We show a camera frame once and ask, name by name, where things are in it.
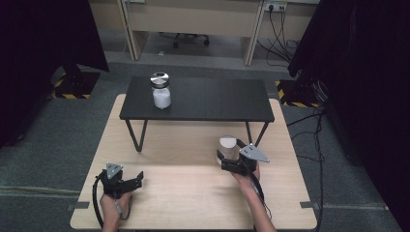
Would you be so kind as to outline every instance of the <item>white jar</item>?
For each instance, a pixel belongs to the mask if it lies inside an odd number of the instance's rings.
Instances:
[[[223,156],[228,160],[237,160],[238,157],[235,156],[236,138],[230,134],[226,134],[220,138],[220,145],[218,150]],[[217,163],[222,165],[220,158],[217,154]]]
[[[164,72],[155,72],[151,75],[154,104],[160,109],[171,105],[171,92],[169,90],[169,76]]]

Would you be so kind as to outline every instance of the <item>hand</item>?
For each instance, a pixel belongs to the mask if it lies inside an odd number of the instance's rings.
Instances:
[[[249,189],[254,191],[250,176],[243,176],[241,174],[233,172],[231,172],[231,174],[238,182],[239,188],[242,192],[247,191]],[[253,174],[258,180],[260,180],[259,162],[256,164],[256,169],[253,171]]]
[[[132,191],[124,193],[123,196],[118,199],[118,202],[123,210],[123,216],[128,213],[129,202],[132,197]],[[120,214],[115,207],[115,199],[109,195],[104,194],[100,199],[103,215],[103,228],[102,231],[117,231],[120,223]]]

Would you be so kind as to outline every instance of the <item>black strap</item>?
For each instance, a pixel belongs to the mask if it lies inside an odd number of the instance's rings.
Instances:
[[[257,189],[257,193],[258,193],[258,195],[259,195],[259,197],[260,197],[260,201],[262,202],[262,204],[264,204],[264,203],[265,203],[265,202],[264,202],[264,200],[265,200],[265,195],[263,194],[262,187],[260,186],[259,180],[256,178],[255,174],[253,174],[253,172],[250,172],[250,173],[249,173],[249,176],[250,176],[250,179],[251,179],[252,182],[253,182],[253,185],[254,185],[254,186],[256,187],[256,189]]]
[[[99,181],[103,175],[105,175],[105,170],[103,170],[99,176],[96,176],[96,182],[94,182],[94,185],[93,185],[93,206],[94,206],[94,211],[96,212],[97,220],[99,221],[101,228],[103,228],[103,218],[102,218],[102,215],[100,214],[99,205],[97,203],[97,185],[99,184]]]

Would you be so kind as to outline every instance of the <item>gray carpet floor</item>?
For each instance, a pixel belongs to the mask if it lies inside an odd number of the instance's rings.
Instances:
[[[70,227],[75,204],[99,145],[116,96],[127,92],[133,75],[155,72],[195,78],[263,79],[270,98],[277,99],[275,80],[291,79],[285,72],[227,70],[177,66],[110,63],[89,100],[52,99],[13,147],[0,150],[0,231],[75,231]],[[53,79],[59,78],[59,72]],[[287,123],[307,117],[313,108],[283,106]],[[289,127],[291,136],[316,129],[317,117]],[[352,165],[329,119],[319,133],[323,162],[324,210],[320,231],[400,231],[366,171]],[[298,156],[318,159],[311,133],[296,136]],[[317,161],[299,158],[311,202],[320,203]]]

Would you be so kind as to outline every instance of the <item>wooden table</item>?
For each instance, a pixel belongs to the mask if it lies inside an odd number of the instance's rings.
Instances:
[[[148,76],[133,76],[120,112],[125,120],[137,152],[141,152],[148,121],[220,121],[244,122],[248,142],[258,146],[265,129],[275,121],[268,93],[260,79],[172,77],[171,105],[155,107]],[[131,120],[143,120],[139,144]],[[253,141],[249,122],[264,123]]]
[[[87,175],[79,202],[88,209],[75,209],[71,226],[99,229],[92,206],[95,176],[107,162],[124,165],[123,179],[144,171],[143,187],[133,193],[129,220],[122,229],[251,229],[248,205],[232,176],[216,161],[219,138],[232,134],[247,141],[243,123],[153,121],[146,131],[146,143],[135,153],[132,139],[119,114],[125,95],[117,97],[102,139]],[[258,148],[271,160],[260,163],[261,186],[277,229],[311,229],[316,218],[297,161],[280,105],[270,100],[276,120],[271,123]],[[132,121],[142,129],[143,122]],[[250,123],[253,132],[262,124]],[[103,192],[99,184],[98,198]]]

